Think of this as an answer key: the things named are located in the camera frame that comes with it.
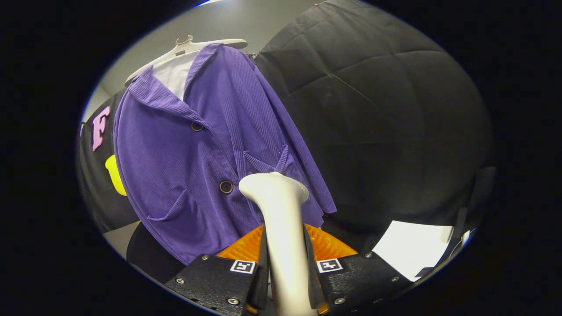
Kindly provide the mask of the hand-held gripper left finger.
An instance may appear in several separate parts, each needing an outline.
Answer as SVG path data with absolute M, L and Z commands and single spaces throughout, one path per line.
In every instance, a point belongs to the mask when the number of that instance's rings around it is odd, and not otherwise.
M 261 225 L 219 254 L 197 257 L 166 287 L 223 316 L 256 316 L 267 309 L 269 301 L 265 236 Z

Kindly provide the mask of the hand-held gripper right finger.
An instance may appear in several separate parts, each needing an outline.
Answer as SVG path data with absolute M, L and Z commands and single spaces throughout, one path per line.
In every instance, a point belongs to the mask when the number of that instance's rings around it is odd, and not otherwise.
M 381 256 L 358 253 L 331 234 L 304 225 L 305 244 L 313 260 L 311 305 L 320 316 L 344 316 L 392 300 L 413 282 Z

